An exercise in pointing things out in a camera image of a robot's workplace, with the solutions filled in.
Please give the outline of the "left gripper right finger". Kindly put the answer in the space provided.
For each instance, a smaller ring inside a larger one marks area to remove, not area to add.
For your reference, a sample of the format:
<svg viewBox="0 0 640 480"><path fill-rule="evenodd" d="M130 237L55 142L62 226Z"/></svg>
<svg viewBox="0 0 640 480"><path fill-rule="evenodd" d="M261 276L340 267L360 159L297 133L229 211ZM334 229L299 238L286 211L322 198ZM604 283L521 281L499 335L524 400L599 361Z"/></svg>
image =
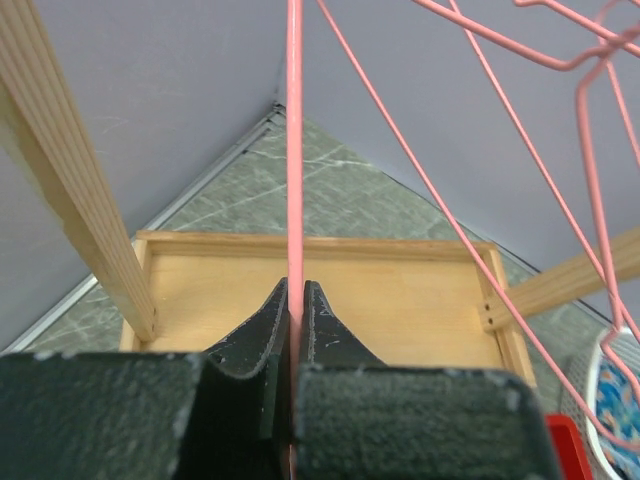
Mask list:
<svg viewBox="0 0 640 480"><path fill-rule="evenodd" d="M304 289L296 399L299 479L556 479L534 391L498 369L392 367Z"/></svg>

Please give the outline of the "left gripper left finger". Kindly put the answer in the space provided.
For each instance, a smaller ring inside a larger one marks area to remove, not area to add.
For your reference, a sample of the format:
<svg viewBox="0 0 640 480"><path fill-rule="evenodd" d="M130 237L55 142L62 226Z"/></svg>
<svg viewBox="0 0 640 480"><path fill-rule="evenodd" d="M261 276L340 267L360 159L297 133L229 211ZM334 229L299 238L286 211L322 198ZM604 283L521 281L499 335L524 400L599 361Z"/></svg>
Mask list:
<svg viewBox="0 0 640 480"><path fill-rule="evenodd" d="M285 479L287 284L201 352L1 359L5 479Z"/></svg>

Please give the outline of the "wooden clothes rack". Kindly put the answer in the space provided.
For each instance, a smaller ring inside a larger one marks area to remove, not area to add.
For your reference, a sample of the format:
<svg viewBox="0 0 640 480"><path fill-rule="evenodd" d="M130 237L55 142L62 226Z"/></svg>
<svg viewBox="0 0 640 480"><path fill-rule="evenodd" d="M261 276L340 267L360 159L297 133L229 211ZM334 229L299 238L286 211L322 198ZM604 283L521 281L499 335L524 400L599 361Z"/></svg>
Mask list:
<svg viewBox="0 0 640 480"><path fill-rule="evenodd" d="M93 284L30 353L201 351L287 280L288 1L5 1L1 5L1 315ZM304 281L392 365L511 370L543 357L396 140L318 1L304 2ZM420 1L323 1L415 157L509 291L585 254L460 26ZM596 35L544 6L454 1L570 60ZM558 1L619 34L635 1ZM575 92L478 36L502 89L597 251ZM639 121L639 55L611 58ZM639 231L639 154L603 71L588 89L609 237ZM609 311L599 288L591 299ZM590 344L570 304L523 315L558 360Z"/></svg>

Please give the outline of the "red plastic tray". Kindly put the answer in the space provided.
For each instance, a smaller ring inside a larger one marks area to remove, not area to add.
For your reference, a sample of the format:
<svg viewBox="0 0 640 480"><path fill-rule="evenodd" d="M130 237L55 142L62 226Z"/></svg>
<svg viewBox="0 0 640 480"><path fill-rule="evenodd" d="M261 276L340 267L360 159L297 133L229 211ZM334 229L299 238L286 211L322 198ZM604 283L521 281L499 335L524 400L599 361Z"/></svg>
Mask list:
<svg viewBox="0 0 640 480"><path fill-rule="evenodd" d="M545 422L552 436L564 478L593 480L586 450L574 421L563 414L547 414Z"/></svg>

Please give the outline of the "white plastic basket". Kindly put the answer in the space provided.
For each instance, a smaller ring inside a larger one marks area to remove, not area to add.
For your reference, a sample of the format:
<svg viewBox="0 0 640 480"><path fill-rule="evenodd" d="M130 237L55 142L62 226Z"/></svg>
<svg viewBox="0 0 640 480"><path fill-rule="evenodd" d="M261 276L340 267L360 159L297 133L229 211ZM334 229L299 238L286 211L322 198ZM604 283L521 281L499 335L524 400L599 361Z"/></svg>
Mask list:
<svg viewBox="0 0 640 480"><path fill-rule="evenodd" d="M577 392L580 393L582 399L595 415L595 395L599 366L603 360L611 362L601 352L600 342L604 336L604 333L600 333L582 353L574 356L566 373L566 377L572 382ZM597 432L587 419L584 411L567 392L561 395L560 412L570 417L576 424L586 450L593 477L595 479L621 479L604 456L598 438L601 434Z"/></svg>

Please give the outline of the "blue floral cloth in basket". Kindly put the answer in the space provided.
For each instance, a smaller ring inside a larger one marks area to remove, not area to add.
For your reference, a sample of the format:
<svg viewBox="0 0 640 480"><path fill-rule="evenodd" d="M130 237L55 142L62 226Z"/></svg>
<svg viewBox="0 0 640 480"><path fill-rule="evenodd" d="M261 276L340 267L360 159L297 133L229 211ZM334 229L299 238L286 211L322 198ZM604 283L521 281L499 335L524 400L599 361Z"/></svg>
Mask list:
<svg viewBox="0 0 640 480"><path fill-rule="evenodd" d="M603 360L599 366L595 395L596 416L617 438L639 441L639 405L628 379L615 365ZM621 479L639 478L639 453L631 452L598 436L605 458Z"/></svg>

